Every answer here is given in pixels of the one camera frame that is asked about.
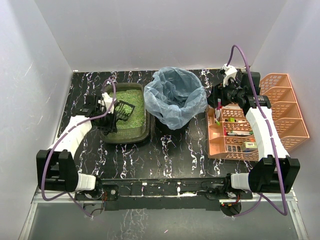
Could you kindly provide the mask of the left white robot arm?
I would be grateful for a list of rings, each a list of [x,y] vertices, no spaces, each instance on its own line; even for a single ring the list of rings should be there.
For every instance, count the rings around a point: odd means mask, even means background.
[[[47,150],[39,150],[36,167],[38,187],[42,191],[72,193],[93,191],[96,188],[96,176],[78,172],[75,154],[93,127],[106,131],[113,129],[117,103],[117,99],[107,93],[102,96],[88,95],[58,140]]]

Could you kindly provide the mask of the blue plastic bag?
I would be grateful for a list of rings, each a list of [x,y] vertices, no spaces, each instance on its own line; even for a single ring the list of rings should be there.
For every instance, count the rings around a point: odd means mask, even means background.
[[[152,77],[144,87],[145,109],[170,130],[181,129],[206,110],[206,90],[194,73],[168,66],[156,71]]]

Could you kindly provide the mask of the black litter scoop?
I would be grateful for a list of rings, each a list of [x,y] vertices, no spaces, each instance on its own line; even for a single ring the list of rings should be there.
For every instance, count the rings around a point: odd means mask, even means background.
[[[115,121],[127,121],[132,115],[135,105],[118,100],[114,107]]]

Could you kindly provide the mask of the dark green litter box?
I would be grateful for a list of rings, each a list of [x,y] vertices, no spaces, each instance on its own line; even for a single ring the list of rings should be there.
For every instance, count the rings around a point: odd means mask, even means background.
[[[144,87],[139,83],[126,82],[117,83],[115,85],[116,92],[126,90],[141,90],[142,96],[144,93]],[[150,133],[150,113],[145,108],[144,101],[144,125],[137,128],[130,128],[125,130],[117,130],[117,133],[102,134],[101,139],[108,144],[131,144],[143,141],[148,137]]]

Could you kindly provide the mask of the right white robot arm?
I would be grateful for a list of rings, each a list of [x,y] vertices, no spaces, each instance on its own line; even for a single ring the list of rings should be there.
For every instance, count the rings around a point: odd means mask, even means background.
[[[220,70],[224,77],[212,86],[207,113],[208,156],[210,158],[230,159],[226,140],[239,147],[244,142],[256,144],[252,152],[237,152],[241,160],[257,160],[257,164],[247,173],[229,173],[224,180],[227,192],[251,191],[253,193],[287,194],[290,192],[300,170],[300,162],[291,158],[276,130],[272,118],[272,106],[266,95],[258,95],[250,73],[247,74],[248,85],[241,86],[236,82],[237,71],[227,74]],[[236,124],[250,128],[249,135],[237,134],[231,137],[232,129],[225,127],[222,117],[215,117],[215,111],[229,104],[237,104],[246,119]]]

